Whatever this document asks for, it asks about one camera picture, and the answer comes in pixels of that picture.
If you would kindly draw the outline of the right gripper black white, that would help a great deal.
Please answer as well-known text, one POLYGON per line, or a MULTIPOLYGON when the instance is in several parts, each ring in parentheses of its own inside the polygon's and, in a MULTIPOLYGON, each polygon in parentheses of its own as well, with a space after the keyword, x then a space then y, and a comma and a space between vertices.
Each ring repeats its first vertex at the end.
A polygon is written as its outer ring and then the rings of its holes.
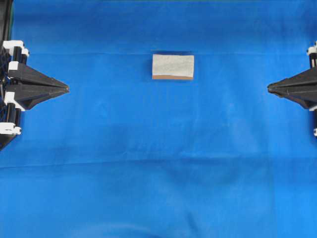
POLYGON ((317 135, 317 91, 292 88, 292 86, 317 86, 317 42, 307 49, 310 69, 268 85, 268 92, 298 103, 314 114, 314 136, 317 135))

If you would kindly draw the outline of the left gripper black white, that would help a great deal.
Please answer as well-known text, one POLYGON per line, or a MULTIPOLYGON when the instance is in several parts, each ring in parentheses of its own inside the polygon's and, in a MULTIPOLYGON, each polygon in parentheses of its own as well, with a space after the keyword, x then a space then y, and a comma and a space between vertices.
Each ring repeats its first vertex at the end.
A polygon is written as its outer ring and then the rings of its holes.
POLYGON ((4 41, 4 49, 10 54, 7 71, 7 85, 5 87, 4 103, 6 116, 0 122, 0 133, 5 135, 20 135, 19 117, 21 112, 30 110, 37 104, 61 96, 69 92, 69 87, 35 69, 25 65, 29 57, 29 50, 21 40, 4 41), (12 85, 12 92, 8 86, 13 78, 23 83, 34 85, 12 85))

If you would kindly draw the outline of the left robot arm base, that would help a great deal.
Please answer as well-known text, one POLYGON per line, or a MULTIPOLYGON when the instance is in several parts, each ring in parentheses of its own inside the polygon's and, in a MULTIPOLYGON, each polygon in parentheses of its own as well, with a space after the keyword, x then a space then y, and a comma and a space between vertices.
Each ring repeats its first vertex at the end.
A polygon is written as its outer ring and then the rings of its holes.
POLYGON ((11 56, 4 49, 4 41, 11 40, 11 28, 13 18, 13 1, 0 1, 0 121, 4 122, 6 105, 4 103, 5 87, 7 85, 7 71, 11 56))

